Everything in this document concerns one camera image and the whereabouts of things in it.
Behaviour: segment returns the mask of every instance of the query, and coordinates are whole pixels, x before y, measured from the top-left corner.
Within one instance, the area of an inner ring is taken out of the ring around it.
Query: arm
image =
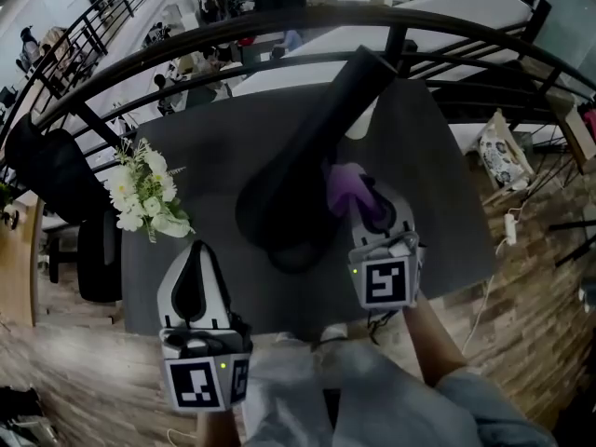
[[[494,383],[460,369],[467,366],[466,358],[422,293],[418,307],[403,314],[425,382],[474,417],[483,445],[556,447],[548,432],[529,422]]]
[[[467,366],[466,358],[430,306],[418,295],[418,307],[403,310],[425,383],[435,386],[446,374]]]
[[[196,445],[200,447],[240,446],[236,420],[231,409],[224,413],[200,414],[196,419],[196,432]]]

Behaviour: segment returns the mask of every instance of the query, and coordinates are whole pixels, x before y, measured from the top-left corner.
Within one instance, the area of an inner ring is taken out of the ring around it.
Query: desk
[[[283,32],[274,34],[260,34],[251,45],[239,47],[242,57],[242,64],[249,65],[261,61],[262,53],[271,53],[276,43],[283,42]]]
[[[217,254],[232,307],[254,332],[292,331],[312,339],[327,324],[364,318],[347,272],[352,245],[343,226],[318,265],[285,275],[239,233],[237,194],[296,131],[327,85],[284,88],[198,106],[140,126],[172,168],[196,236]],[[422,289],[437,297],[495,271],[493,242],[465,160],[423,81],[396,80],[381,96],[367,136],[344,138],[340,161],[356,161],[400,191],[428,246]],[[156,292],[190,240],[125,232],[122,287],[130,332],[160,328]]]

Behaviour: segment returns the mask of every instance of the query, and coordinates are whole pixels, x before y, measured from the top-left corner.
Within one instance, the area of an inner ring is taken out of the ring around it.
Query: handrail
[[[14,118],[15,118],[17,112],[19,111],[20,106],[25,101],[25,98],[28,96],[29,91],[31,91],[31,89],[33,88],[35,81],[40,79],[40,77],[44,76],[44,71],[47,68],[47,64],[50,61],[52,61],[52,58],[54,57],[56,51],[62,46],[62,44],[64,42],[66,42],[68,40],[69,37],[72,36],[73,31],[75,30],[75,28],[78,25],[86,22],[86,18],[88,17],[88,15],[90,13],[92,13],[94,11],[99,11],[99,7],[104,1],[105,0],[96,0],[95,2],[93,2],[93,4],[87,10],[85,10],[85,12],[83,12],[71,24],[71,26],[68,27],[68,29],[63,33],[63,35],[58,39],[58,41],[51,47],[51,49],[44,55],[42,60],[39,62],[39,64],[35,68],[33,74],[31,75],[31,77],[29,78],[27,83],[25,83],[25,86],[23,87],[23,89],[20,91],[19,96],[15,100],[15,103],[13,104],[13,107],[12,107],[10,113],[8,114],[8,117],[4,123],[4,126],[0,130],[0,148],[2,148],[2,146],[4,144],[6,136],[11,129],[11,126],[14,122]],[[96,18],[97,18],[97,16],[94,17],[93,19],[91,19],[91,22],[93,22]]]
[[[76,90],[64,95],[40,117],[37,124],[42,129],[48,127],[63,115],[68,114],[69,110],[76,107],[77,104],[86,102],[96,94],[131,76],[162,62],[186,55],[201,46],[215,46],[218,43],[226,43],[256,34],[273,33],[287,28],[302,29],[338,25],[388,27],[402,25],[419,30],[474,38],[542,61],[596,91],[596,83],[547,51],[478,23],[404,8],[309,7],[238,17],[178,34],[156,43],[116,62],[92,76]]]

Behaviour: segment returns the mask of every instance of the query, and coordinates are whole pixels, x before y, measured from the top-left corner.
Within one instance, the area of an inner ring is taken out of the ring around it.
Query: gray sleeve
[[[472,414],[486,447],[557,445],[544,428],[528,421],[494,383],[467,368],[443,377],[436,389]]]

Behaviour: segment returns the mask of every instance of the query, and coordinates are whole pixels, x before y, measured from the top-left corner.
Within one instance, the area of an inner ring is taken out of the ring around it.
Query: purple cloth
[[[334,164],[327,179],[327,205],[336,217],[346,214],[351,197],[361,202],[374,217],[379,215],[379,208],[374,196],[369,190],[362,176],[366,175],[364,169],[356,163],[344,165]]]

